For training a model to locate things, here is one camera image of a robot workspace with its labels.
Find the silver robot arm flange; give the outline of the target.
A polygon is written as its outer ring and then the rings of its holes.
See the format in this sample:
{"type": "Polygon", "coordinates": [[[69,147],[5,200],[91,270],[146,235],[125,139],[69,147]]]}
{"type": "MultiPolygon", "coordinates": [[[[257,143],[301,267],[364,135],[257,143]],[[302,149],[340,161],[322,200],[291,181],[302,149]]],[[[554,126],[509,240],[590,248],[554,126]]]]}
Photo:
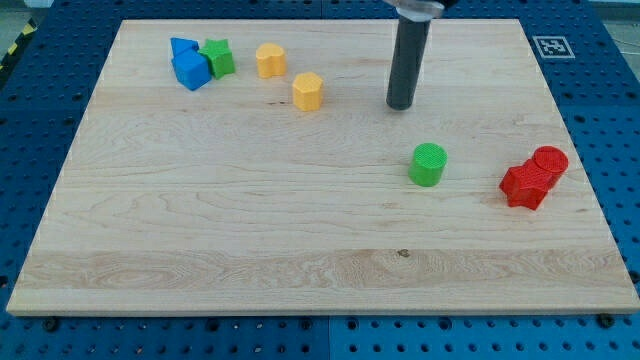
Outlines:
{"type": "Polygon", "coordinates": [[[446,7],[439,1],[424,0],[383,0],[393,6],[396,12],[413,22],[426,22],[440,17],[446,7]]]}

